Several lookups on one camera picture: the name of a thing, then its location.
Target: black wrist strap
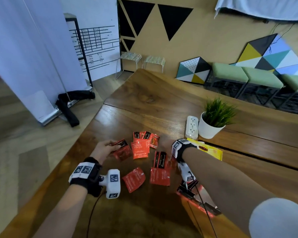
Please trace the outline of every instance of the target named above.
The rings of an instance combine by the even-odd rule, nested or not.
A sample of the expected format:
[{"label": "black wrist strap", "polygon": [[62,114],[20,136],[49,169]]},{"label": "black wrist strap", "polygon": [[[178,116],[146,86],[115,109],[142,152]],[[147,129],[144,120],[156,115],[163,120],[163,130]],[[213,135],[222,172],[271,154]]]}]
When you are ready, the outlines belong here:
[{"label": "black wrist strap", "polygon": [[186,139],[178,139],[172,144],[172,155],[177,159],[178,163],[184,163],[182,154],[185,149],[190,147],[198,148],[195,144],[192,144]]},{"label": "black wrist strap", "polygon": [[[88,170],[86,166],[83,165],[83,163],[88,162],[94,164],[93,168],[91,170]],[[70,185],[76,184],[83,186],[87,189],[87,192],[95,197],[98,197],[100,194],[100,191],[102,190],[102,186],[99,185],[98,183],[98,177],[99,177],[99,171],[102,168],[102,166],[98,163],[97,160],[95,160],[93,157],[88,157],[84,160],[83,163],[80,163],[73,174],[78,174],[78,173],[84,173],[86,176],[86,172],[89,171],[88,177],[87,178],[80,178],[80,177],[74,177],[70,178]]]}]

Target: left arm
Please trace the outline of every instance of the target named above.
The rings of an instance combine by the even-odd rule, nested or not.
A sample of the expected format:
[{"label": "left arm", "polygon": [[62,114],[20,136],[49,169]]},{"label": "left arm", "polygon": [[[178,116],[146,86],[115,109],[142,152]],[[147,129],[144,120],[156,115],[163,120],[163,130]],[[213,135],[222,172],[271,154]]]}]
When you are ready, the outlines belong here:
[{"label": "left arm", "polygon": [[[99,142],[91,153],[91,157],[96,159],[99,164],[103,164],[111,152],[120,148],[120,145],[110,146],[112,143],[111,140]],[[72,237],[86,196],[87,189],[85,187],[72,184],[46,217],[33,238]]]}]

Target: green seat cushion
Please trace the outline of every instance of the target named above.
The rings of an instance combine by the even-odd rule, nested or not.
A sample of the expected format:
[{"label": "green seat cushion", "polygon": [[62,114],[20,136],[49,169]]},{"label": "green seat cushion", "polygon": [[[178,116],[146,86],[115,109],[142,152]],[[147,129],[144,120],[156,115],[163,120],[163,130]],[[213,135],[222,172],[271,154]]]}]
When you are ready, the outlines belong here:
[{"label": "green seat cushion", "polygon": [[249,83],[263,85],[271,88],[282,88],[284,84],[272,72],[257,68],[242,67]]},{"label": "green seat cushion", "polygon": [[282,79],[289,84],[289,86],[298,92],[298,75],[283,74]]},{"label": "green seat cushion", "polygon": [[217,78],[239,82],[248,81],[247,75],[244,73],[241,67],[215,62],[213,63],[212,68],[213,74]]}]

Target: forearm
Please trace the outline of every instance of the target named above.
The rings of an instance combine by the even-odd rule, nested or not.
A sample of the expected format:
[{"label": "forearm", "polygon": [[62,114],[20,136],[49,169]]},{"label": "forearm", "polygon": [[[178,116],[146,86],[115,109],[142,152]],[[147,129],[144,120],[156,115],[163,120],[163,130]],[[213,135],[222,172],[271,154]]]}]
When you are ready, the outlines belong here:
[{"label": "forearm", "polygon": [[275,196],[237,168],[206,152],[187,148],[182,158],[223,214],[249,234],[248,222],[254,208]]},{"label": "forearm", "polygon": [[57,206],[46,217],[33,238],[72,237],[86,195],[86,188],[71,185]]}]

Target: white sleeve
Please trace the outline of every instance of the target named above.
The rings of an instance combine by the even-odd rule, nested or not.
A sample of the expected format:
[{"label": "white sleeve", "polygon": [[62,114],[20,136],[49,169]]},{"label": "white sleeve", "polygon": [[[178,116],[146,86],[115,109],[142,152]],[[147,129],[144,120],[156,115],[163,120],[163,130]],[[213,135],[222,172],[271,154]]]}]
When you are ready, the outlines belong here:
[{"label": "white sleeve", "polygon": [[298,238],[298,204],[271,198],[259,204],[249,220],[252,238]]}]

